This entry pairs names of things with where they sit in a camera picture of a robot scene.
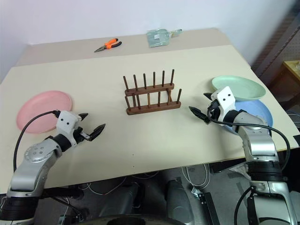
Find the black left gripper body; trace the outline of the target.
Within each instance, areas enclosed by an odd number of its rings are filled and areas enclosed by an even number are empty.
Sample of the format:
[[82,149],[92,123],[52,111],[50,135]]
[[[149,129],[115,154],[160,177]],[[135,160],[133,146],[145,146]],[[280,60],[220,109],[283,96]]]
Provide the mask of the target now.
[[75,139],[76,143],[81,143],[84,140],[90,141],[90,136],[83,132],[82,127],[78,127],[73,132],[73,138]]

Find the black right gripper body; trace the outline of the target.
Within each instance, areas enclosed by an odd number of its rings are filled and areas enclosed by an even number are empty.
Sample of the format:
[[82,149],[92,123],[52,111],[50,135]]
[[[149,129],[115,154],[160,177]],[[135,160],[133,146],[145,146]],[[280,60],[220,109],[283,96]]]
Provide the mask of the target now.
[[218,120],[218,118],[221,114],[219,106],[220,106],[220,104],[217,99],[215,99],[211,102],[210,106],[208,107],[208,112],[207,112],[208,118],[211,118],[212,120]]

